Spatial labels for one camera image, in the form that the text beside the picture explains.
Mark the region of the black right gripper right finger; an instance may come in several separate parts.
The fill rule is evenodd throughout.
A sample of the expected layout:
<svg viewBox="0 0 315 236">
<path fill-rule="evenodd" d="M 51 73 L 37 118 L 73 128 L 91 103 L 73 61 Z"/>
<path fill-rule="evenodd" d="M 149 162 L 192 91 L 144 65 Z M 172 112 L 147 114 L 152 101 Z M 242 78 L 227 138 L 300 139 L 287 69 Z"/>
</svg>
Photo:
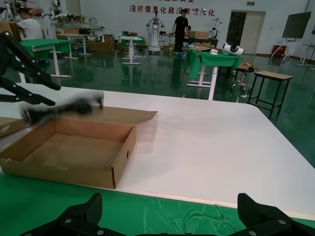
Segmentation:
<svg viewBox="0 0 315 236">
<path fill-rule="evenodd" d="M 314 236 L 315 229 L 299 223 L 275 206 L 255 202 L 246 193 L 238 194 L 237 211 L 246 227 L 234 236 Z"/>
</svg>

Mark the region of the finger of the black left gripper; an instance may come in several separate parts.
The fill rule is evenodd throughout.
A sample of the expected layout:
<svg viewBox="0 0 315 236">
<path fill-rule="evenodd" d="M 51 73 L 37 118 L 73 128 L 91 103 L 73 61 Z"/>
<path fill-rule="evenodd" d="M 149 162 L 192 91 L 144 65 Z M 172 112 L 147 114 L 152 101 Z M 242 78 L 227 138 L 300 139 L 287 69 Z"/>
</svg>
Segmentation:
<svg viewBox="0 0 315 236">
<path fill-rule="evenodd" d="M 7 78 L 0 79 L 0 87 L 14 94 L 14 95 L 1 94 L 0 95 L 1 102 L 15 103 L 24 101 L 32 105 L 37 105 L 41 103 L 48 106 L 55 105 L 54 101 L 44 96 L 41 96 L 40 94 L 32 93 Z"/>
<path fill-rule="evenodd" d="M 41 66 L 20 42 L 10 32 L 4 31 L 0 34 L 0 87 L 6 90 L 17 89 L 11 80 L 4 77 L 9 67 L 37 78 L 50 89 L 61 89 L 59 85 L 52 82 L 50 74 L 42 71 Z"/>
</svg>

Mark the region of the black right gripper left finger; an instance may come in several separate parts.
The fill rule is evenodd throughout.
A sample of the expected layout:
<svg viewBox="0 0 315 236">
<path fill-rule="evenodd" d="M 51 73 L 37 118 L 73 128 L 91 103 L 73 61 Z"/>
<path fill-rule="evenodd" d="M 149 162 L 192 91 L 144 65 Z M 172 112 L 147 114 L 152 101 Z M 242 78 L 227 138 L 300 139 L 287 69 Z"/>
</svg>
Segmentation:
<svg viewBox="0 0 315 236">
<path fill-rule="evenodd" d="M 122 234 L 98 224 L 102 218 L 101 193 L 78 205 L 69 206 L 59 217 L 22 233 L 22 236 L 121 236 Z"/>
</svg>

